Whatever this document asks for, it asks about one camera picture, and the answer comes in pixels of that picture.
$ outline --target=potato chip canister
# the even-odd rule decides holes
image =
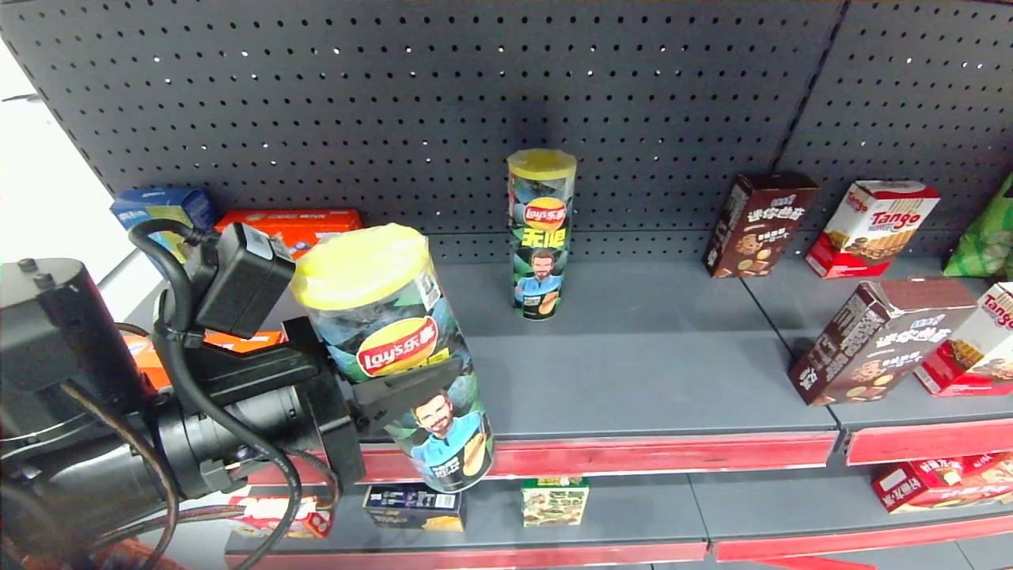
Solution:
[[[515,152],[510,167],[514,309],[530,321],[556,314],[569,251],[576,158],[561,150]]]
[[[387,224],[336,235],[299,259],[292,292],[352,384],[460,359],[449,389],[385,429],[437,491],[485,475],[495,443],[478,377],[422,234]]]

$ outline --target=orange box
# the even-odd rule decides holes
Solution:
[[[281,239],[296,259],[331,235],[363,227],[356,210],[233,210],[215,227],[222,231],[235,222]]]
[[[205,335],[204,340],[207,343],[235,352],[252,352],[284,342],[282,337],[281,331],[261,331],[249,339],[240,339],[212,331]],[[166,375],[165,369],[162,368],[162,361],[158,358],[158,353],[155,352],[155,346],[151,343],[151,339],[137,335],[124,335],[124,342],[127,343],[130,353],[134,355],[137,368],[148,378],[148,390],[152,393],[158,393],[171,386],[169,377]]]

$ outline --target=pegboard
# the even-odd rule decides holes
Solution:
[[[580,158],[578,230],[706,229],[770,167],[834,3],[46,1],[3,37],[112,193],[505,229],[504,158]]]
[[[803,227],[852,180],[912,178],[943,196],[917,235],[952,246],[1013,169],[1011,30],[1009,4],[852,3],[779,161],[822,186]]]
[[[852,179],[932,183],[945,199],[909,249],[948,249],[1011,166],[1011,16],[46,0],[0,6],[0,34],[113,194],[197,184],[223,208],[356,207],[421,229],[445,260],[496,260],[504,158],[556,147],[580,159],[574,258],[653,258],[698,257],[734,173],[775,164],[824,186],[804,230]]]

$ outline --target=green snack bag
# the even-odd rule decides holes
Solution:
[[[1013,173],[1006,177],[999,193],[985,213],[960,236],[943,274],[990,276],[1003,270],[1013,245]]]

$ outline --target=brown cookie box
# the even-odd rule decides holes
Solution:
[[[881,400],[977,303],[945,276],[863,280],[789,373],[810,406]]]
[[[738,174],[707,245],[713,276],[769,273],[819,186],[804,174]]]

